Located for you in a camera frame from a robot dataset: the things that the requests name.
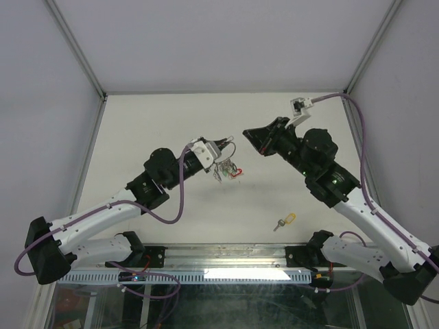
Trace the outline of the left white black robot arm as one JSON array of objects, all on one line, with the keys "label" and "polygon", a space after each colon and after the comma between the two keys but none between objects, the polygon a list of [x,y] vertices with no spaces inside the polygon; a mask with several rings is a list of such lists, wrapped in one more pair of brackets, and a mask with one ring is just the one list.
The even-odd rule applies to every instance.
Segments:
[{"label": "left white black robot arm", "polygon": [[172,225],[182,217],[186,179],[200,171],[208,173],[232,144],[231,137],[209,141],[199,137],[190,141],[180,156],[168,148],[154,150],[144,163],[143,172],[115,195],[90,210],[62,219],[34,219],[28,229],[25,249],[14,263],[19,268],[29,258],[34,276],[41,285],[53,283],[76,267],[116,262],[128,266],[141,263],[144,247],[135,232],[122,232],[109,239],[95,239],[100,232],[122,221],[149,214]]}]

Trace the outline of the key with red tag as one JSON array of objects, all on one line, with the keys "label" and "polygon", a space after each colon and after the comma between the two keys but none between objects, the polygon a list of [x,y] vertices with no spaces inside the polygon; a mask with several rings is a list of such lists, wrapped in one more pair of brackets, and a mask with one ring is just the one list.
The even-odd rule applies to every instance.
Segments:
[{"label": "key with red tag", "polygon": [[230,176],[232,179],[235,179],[243,174],[243,170],[241,168],[237,168],[234,173],[232,173]]}]

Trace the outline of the large keyring with coloured keys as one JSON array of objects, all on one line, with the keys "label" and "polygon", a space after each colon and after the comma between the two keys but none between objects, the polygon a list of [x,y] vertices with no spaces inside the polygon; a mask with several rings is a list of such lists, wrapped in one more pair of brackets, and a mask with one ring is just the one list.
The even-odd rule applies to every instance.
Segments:
[{"label": "large keyring with coloured keys", "polygon": [[236,171],[236,169],[238,168],[237,165],[233,162],[233,156],[235,155],[236,151],[237,151],[237,146],[235,144],[235,142],[231,142],[230,144],[228,144],[225,147],[228,147],[232,145],[233,146],[233,150],[231,155],[227,156],[225,159],[217,161],[214,163],[214,170],[213,170],[213,177],[221,184],[223,181],[223,178],[228,178],[228,179],[232,179],[231,178],[231,174],[234,173]]}]

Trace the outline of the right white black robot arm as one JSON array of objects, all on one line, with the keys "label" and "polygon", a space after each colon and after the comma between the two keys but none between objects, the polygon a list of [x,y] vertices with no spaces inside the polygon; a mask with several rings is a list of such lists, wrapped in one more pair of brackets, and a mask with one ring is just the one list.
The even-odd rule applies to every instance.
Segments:
[{"label": "right white black robot arm", "polygon": [[347,243],[321,230],[307,244],[309,262],[352,267],[380,282],[398,301],[417,303],[438,275],[438,248],[409,233],[371,200],[359,180],[336,163],[338,147],[325,129],[312,128],[299,137],[289,118],[278,117],[243,135],[262,156],[278,154],[293,166],[318,201],[354,223],[377,246]]}]

